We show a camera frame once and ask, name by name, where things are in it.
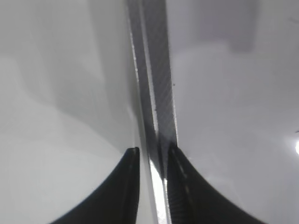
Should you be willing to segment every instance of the carbon fiber strip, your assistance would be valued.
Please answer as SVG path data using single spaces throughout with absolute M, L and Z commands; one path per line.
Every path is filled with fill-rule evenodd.
M 127 0 L 149 166 L 159 224 L 170 224 L 167 156 L 177 144 L 164 0 Z

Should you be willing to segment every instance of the black curved piece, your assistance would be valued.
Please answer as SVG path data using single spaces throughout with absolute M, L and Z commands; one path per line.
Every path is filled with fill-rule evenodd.
M 139 203 L 139 148 L 126 150 L 109 177 L 52 224 L 135 224 Z
M 176 146 L 167 173 L 172 224 L 263 224 L 215 190 Z

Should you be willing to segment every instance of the bright light spot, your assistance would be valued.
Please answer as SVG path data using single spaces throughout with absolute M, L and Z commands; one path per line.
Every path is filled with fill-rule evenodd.
M 298 153 L 298 155 L 299 155 L 299 141 L 297 141 L 297 143 L 296 143 L 296 152 Z
M 153 182 L 158 223 L 167 223 L 163 181 L 152 160 L 149 161 L 149 166 Z

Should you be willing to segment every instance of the white glossy surface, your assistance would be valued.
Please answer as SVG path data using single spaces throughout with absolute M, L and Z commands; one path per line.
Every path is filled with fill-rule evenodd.
M 137 108 L 123 1 L 1 0 L 0 223 L 49 223 L 88 196 L 140 146 Z
M 299 3 L 168 1 L 179 146 L 223 195 L 299 223 Z

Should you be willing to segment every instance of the curved black fin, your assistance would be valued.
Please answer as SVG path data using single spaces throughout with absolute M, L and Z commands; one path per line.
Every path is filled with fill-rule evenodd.
M 176 146 L 167 172 L 172 224 L 263 224 L 215 190 Z
M 52 224 L 135 224 L 140 186 L 139 148 L 126 150 L 108 178 Z

